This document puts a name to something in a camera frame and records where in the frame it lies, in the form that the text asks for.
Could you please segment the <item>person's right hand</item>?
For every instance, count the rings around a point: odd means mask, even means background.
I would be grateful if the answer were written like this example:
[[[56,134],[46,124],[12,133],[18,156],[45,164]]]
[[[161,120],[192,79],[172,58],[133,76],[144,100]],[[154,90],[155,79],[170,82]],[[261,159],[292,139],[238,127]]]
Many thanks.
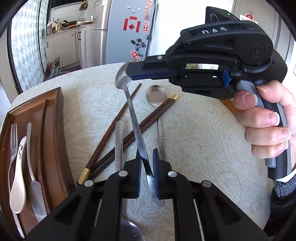
[[[246,127],[245,140],[251,144],[252,154],[260,159],[274,158],[290,145],[291,166],[295,168],[295,97],[277,80],[257,87],[259,95],[267,102],[280,103],[285,113],[287,127],[280,127],[279,115],[257,107],[257,97],[248,91],[234,95],[238,109],[236,120]]]

